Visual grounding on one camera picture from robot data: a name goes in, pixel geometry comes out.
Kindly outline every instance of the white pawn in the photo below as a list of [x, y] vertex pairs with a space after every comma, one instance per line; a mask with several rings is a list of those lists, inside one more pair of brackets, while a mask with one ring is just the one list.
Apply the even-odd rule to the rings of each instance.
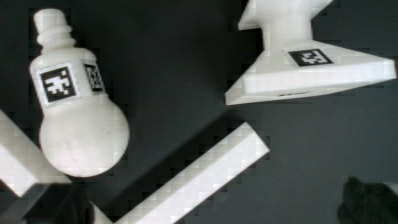
[[131, 129], [109, 99], [97, 56], [75, 48], [65, 14], [45, 9], [35, 16], [43, 54], [31, 64], [42, 101], [42, 148], [56, 168], [88, 177], [116, 165], [129, 146]]

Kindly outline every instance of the white bar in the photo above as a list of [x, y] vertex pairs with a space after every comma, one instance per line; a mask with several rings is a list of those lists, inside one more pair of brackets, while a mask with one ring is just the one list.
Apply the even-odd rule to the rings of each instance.
[[[51, 165], [42, 150], [0, 110], [0, 180], [22, 197], [35, 184], [72, 183]], [[95, 224], [111, 224], [95, 206]]]
[[173, 224], [267, 153], [246, 123], [116, 223]]

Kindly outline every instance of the dark background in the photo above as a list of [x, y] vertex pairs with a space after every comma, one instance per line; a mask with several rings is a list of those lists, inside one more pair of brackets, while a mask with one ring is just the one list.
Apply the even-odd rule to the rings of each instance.
[[[118, 220], [244, 121], [271, 154], [186, 216], [187, 224], [338, 223], [344, 183], [398, 183], [398, 82], [335, 95], [228, 107], [225, 92], [264, 49], [239, 32], [242, 0], [0, 0], [0, 108], [40, 143], [43, 113], [29, 64], [33, 13], [63, 9], [79, 47], [95, 51], [132, 127], [123, 161], [77, 179]], [[340, 0], [315, 39], [398, 57], [398, 1]], [[0, 187], [0, 213], [17, 197]]]

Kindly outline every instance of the white chess piece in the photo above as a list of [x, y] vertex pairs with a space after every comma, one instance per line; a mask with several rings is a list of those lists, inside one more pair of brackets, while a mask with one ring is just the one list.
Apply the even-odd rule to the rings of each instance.
[[122, 159], [129, 121], [106, 93], [97, 56], [75, 48], [63, 12], [42, 10], [35, 21], [43, 45], [31, 65], [45, 113], [42, 148], [56, 168], [88, 177], [104, 173]]
[[333, 0], [251, 0], [241, 30], [266, 52], [227, 92], [228, 105], [337, 93], [397, 78], [395, 61], [314, 41], [312, 18]]

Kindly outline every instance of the white plastic piece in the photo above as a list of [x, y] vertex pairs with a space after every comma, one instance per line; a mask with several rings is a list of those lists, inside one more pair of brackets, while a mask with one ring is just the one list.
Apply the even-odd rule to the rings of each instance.
[[262, 28], [266, 52], [227, 92], [228, 105], [346, 91], [397, 78], [395, 61], [314, 41], [333, 0], [251, 0], [239, 27]]
[[394, 184], [394, 183], [386, 183], [392, 191], [395, 192], [397, 196], [398, 196], [398, 184]]
[[[0, 110], [0, 180], [19, 197], [36, 184], [72, 183], [47, 161], [42, 150]], [[95, 205], [95, 224], [111, 224]]]
[[31, 65], [45, 113], [42, 148], [56, 168], [90, 177], [113, 168], [125, 154], [129, 121], [106, 93], [97, 56], [74, 46], [63, 12], [42, 10], [35, 21], [43, 45]]
[[116, 223], [175, 223], [267, 153], [246, 123]]

